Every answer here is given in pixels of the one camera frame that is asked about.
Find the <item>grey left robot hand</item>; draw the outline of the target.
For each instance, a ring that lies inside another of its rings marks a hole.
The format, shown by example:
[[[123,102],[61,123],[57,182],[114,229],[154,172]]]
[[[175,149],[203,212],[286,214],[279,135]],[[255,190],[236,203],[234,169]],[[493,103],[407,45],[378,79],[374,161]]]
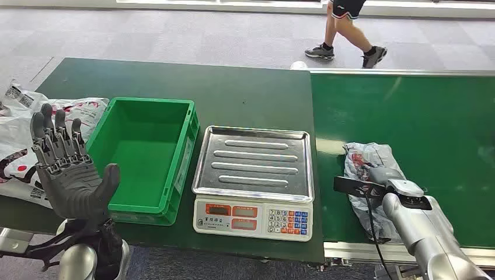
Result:
[[[44,103],[30,122],[32,151],[43,190],[57,215],[101,224],[108,220],[108,205],[120,184],[120,168],[111,163],[99,174],[82,137],[82,121],[65,123],[65,111],[53,112]]]

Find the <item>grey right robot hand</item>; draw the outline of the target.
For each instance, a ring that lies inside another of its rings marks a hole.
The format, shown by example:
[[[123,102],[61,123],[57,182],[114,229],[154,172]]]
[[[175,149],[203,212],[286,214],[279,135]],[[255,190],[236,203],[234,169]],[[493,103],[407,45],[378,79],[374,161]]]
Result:
[[[389,179],[404,180],[404,175],[389,167],[369,167],[367,169],[369,181],[385,186]]]

